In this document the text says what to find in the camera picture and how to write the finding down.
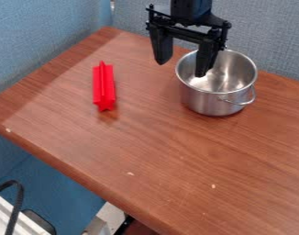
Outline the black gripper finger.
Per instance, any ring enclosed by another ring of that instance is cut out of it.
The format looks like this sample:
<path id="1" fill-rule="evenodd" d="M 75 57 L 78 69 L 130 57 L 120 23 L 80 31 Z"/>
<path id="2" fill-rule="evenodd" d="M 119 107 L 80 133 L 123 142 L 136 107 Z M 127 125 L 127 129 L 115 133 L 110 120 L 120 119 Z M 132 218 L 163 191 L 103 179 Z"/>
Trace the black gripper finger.
<path id="1" fill-rule="evenodd" d="M 219 49 L 219 43 L 215 40 L 205 41 L 199 45 L 195 68 L 197 77 L 205 77 L 209 70 L 214 67 Z"/>
<path id="2" fill-rule="evenodd" d="M 163 65 L 172 57 L 172 36 L 164 28 L 150 27 L 150 38 L 155 54 L 155 60 Z"/>

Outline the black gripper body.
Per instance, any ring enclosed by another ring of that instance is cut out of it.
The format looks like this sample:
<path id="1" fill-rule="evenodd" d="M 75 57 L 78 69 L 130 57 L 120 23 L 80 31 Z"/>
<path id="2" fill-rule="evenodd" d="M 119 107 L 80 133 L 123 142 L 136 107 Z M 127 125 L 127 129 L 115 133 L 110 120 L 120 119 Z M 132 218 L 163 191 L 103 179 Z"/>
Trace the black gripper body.
<path id="1" fill-rule="evenodd" d="M 213 13 L 213 2 L 214 0 L 171 0 L 167 6 L 150 4 L 146 10 L 152 17 L 166 18 L 172 25 L 205 26 L 217 30 L 219 48 L 225 50 L 233 23 Z"/>

